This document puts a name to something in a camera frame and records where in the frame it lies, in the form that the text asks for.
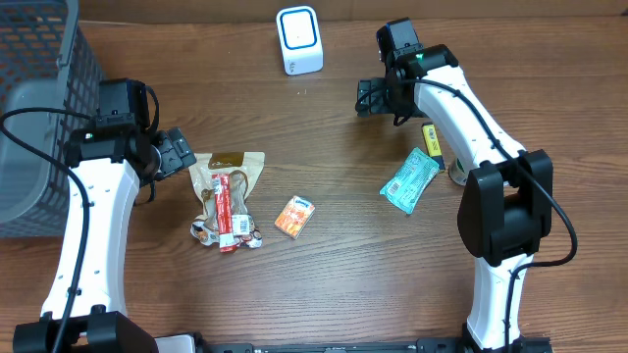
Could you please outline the red snack bar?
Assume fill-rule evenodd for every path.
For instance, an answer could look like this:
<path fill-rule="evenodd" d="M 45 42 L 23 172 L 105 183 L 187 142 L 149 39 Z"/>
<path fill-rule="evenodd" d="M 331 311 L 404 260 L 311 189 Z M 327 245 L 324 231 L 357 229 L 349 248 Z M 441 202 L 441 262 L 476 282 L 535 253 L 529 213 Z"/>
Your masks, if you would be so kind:
<path fill-rule="evenodd" d="M 212 186 L 216 206 L 220 251 L 222 253 L 230 253 L 236 250 L 236 241 L 233 231 L 229 175 L 212 175 Z"/>

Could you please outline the brown transparent snack bag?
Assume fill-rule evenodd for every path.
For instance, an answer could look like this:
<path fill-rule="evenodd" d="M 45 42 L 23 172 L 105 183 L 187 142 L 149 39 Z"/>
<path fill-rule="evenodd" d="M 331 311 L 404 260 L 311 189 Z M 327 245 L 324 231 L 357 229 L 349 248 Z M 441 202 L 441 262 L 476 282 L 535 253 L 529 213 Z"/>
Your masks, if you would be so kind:
<path fill-rule="evenodd" d="M 202 205 L 195 217 L 203 226 L 218 230 L 213 177 L 227 175 L 233 215 L 247 215 L 245 201 L 255 187 L 265 165 L 264 152 L 198 153 L 189 168 L 194 193 Z"/>

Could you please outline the yellow highlighter black cap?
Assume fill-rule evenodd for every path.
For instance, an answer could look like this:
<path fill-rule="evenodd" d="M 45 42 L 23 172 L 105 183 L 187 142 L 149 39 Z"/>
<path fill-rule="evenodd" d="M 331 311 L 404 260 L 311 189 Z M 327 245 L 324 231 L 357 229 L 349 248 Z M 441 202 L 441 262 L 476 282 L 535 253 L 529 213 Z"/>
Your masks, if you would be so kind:
<path fill-rule="evenodd" d="M 445 171 L 445 160 L 438 140 L 436 127 L 432 123 L 423 123 L 421 128 L 428 155 L 438 164 L 440 172 L 443 173 Z"/>

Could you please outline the teal tissue packet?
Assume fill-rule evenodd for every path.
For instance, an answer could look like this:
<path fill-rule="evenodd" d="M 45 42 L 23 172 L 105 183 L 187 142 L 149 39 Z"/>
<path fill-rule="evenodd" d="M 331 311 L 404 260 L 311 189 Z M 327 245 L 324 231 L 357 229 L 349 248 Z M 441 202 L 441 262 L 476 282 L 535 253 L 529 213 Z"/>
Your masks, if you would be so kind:
<path fill-rule="evenodd" d="M 411 215 L 425 188 L 440 171 L 438 163 L 414 148 L 402 166 L 380 190 L 394 206 Z"/>

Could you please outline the white patterned wrapper packet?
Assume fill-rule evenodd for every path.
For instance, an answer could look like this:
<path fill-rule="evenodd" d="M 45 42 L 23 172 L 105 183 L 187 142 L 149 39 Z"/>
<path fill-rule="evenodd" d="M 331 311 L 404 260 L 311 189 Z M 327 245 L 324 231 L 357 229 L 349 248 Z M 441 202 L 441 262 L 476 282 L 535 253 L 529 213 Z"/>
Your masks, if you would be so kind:
<path fill-rule="evenodd" d="M 233 237 L 220 239 L 219 227 L 216 217 L 197 217 L 191 224 L 190 234 L 203 245 L 211 246 L 215 243 L 221 248 L 234 246 L 236 248 L 259 248 L 262 246 L 262 235 L 255 226 L 250 215 L 236 214 L 232 216 Z"/>

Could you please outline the green lid jar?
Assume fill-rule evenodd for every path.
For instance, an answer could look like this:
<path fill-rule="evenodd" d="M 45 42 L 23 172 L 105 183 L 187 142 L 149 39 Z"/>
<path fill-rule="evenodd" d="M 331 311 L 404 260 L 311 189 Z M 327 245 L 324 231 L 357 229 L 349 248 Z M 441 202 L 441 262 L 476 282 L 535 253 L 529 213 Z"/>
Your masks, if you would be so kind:
<path fill-rule="evenodd" d="M 455 159 L 448 167 L 449 177 L 458 185 L 465 186 L 468 179 L 468 172 L 463 168 L 459 159 Z"/>

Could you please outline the orange snack packet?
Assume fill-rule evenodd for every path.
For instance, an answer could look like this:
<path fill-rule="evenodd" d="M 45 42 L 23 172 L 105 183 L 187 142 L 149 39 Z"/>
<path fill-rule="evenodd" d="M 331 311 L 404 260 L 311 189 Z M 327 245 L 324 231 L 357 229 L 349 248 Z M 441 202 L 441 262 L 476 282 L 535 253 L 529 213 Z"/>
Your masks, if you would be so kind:
<path fill-rule="evenodd" d="M 297 239 L 315 212 L 312 202 L 294 195 L 275 220 L 275 227 Z"/>

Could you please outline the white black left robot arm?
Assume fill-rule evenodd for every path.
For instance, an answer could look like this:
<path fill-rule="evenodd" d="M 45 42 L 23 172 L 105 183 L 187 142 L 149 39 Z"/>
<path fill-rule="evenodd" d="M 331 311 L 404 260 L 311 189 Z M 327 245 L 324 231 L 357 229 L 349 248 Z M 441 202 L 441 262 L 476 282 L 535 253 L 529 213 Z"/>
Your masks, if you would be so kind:
<path fill-rule="evenodd" d="M 181 130 L 159 129 L 158 102 L 145 83 L 99 84 L 99 107 L 74 130 L 58 161 L 4 129 L 10 140 L 57 167 L 70 204 L 56 277 L 39 319 L 16 326 L 16 352 L 202 352 L 197 332 L 154 337 L 127 315 L 124 266 L 138 191 L 196 162 Z"/>

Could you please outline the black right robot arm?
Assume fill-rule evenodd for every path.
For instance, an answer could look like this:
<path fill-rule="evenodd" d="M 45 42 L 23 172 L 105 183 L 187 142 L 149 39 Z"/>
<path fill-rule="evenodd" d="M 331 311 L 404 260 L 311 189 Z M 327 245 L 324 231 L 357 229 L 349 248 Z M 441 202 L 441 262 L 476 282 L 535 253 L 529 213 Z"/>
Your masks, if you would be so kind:
<path fill-rule="evenodd" d="M 428 118 L 456 159 L 449 175 L 464 190 L 457 228 L 475 259 L 473 303 L 458 338 L 425 338 L 423 352 L 549 352 L 550 340 L 518 326 L 525 276 L 550 233 L 553 165 L 529 152 L 492 118 L 443 44 L 420 42 L 409 19 L 376 34 L 386 73 L 358 83 L 361 117 L 391 115 L 395 126 Z"/>

